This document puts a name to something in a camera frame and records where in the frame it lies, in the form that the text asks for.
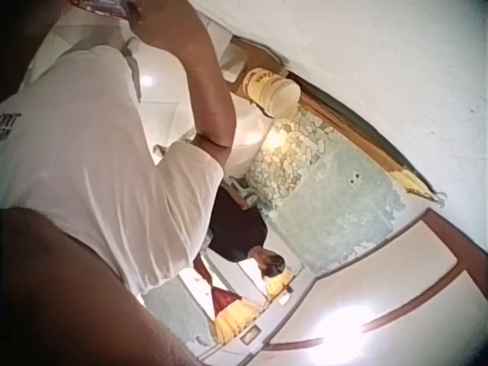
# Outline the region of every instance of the hand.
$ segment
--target hand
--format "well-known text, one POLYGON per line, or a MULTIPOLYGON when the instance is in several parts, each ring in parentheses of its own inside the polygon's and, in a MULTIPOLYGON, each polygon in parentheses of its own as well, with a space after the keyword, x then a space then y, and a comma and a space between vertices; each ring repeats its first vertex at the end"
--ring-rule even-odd
POLYGON ((150 46, 182 58, 210 41, 205 26, 187 0, 140 0, 127 4, 132 31, 150 46))

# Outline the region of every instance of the person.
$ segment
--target person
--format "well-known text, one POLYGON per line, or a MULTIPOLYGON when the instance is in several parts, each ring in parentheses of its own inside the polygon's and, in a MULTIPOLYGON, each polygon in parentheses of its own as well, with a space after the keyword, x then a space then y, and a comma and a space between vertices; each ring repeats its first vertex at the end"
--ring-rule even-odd
MULTIPOLYGON (((163 158, 167 148, 155 145, 152 152, 163 158)), ((268 227, 259 209, 246 201, 224 180, 220 183, 212 208, 210 224, 202 249, 211 249, 229 262, 253 258, 262 277, 273 278, 283 273, 283 257, 264 248, 268 227)))
MULTIPOLYGON (((30 12, 12 44, 41 40, 35 20, 52 24, 59 7, 30 12)), ((197 134, 154 166, 132 73, 108 46, 61 56, 0 104, 2 364, 199 364, 136 295, 199 251, 236 112, 187 1, 142 0, 130 26, 185 68, 197 134)))

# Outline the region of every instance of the white bucket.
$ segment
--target white bucket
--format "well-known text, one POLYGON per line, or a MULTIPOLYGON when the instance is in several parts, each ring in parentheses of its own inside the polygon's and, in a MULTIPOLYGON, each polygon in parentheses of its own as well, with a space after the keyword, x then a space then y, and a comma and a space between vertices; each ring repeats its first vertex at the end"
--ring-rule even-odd
POLYGON ((298 107, 300 87, 271 71, 253 69, 243 80, 244 92, 274 118, 291 116, 298 107))

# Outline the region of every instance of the dark hair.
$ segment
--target dark hair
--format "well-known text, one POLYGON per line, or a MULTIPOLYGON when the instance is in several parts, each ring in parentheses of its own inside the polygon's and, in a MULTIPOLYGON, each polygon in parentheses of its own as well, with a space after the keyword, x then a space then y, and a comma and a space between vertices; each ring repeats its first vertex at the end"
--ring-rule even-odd
POLYGON ((284 258, 279 254, 270 256, 269 263, 266 268, 261 270, 261 275, 264 277, 276 277, 281 275, 284 271, 284 258))

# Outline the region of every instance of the bucket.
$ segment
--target bucket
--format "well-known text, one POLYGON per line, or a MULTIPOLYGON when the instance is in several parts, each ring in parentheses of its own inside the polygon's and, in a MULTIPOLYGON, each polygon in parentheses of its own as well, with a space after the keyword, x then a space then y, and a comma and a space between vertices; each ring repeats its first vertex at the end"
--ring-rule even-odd
POLYGON ((242 88, 274 118, 291 116, 300 100, 300 87, 295 82, 266 69, 251 70, 244 78, 242 88))

